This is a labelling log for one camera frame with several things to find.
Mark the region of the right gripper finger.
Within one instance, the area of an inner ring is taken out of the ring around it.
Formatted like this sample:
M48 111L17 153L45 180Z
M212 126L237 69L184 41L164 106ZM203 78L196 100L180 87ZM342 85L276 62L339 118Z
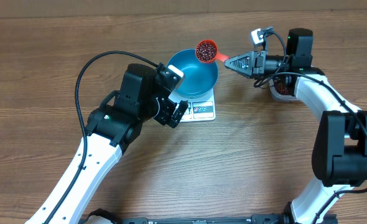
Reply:
M252 70L249 69L248 67L242 67L242 66L236 66L236 65L230 65L230 64L226 64L225 67L227 69L230 69L242 76L244 76L245 78L252 78L253 74L252 74Z
M246 52L241 55L237 55L225 60L226 66L248 66L252 52Z

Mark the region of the orange measuring scoop blue handle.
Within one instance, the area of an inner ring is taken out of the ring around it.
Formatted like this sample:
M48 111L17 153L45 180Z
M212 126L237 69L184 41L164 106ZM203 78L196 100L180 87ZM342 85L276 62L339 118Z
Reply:
M220 53L213 40L202 40L195 49L195 55L202 63L212 63L215 60L225 62L230 58Z

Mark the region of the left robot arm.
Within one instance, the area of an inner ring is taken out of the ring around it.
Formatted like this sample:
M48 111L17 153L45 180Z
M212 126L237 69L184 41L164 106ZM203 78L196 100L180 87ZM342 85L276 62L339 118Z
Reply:
M140 135L143 123L155 119L171 128L180 123L188 103L175 103L169 96L184 79L173 65L128 65L121 88L90 113L76 155L28 223L78 223L104 177Z

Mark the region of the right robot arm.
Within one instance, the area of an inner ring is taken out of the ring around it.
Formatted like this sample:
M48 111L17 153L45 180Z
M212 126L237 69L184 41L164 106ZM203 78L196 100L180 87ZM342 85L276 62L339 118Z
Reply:
M367 188L367 111L346 101L312 65L313 33L295 28L281 42L283 55L269 55L270 27L250 34L255 49L226 58L226 68L269 85L282 100L303 102L319 121L312 151L314 176L281 214L254 214L251 223L336 223L329 209L345 194L364 194Z

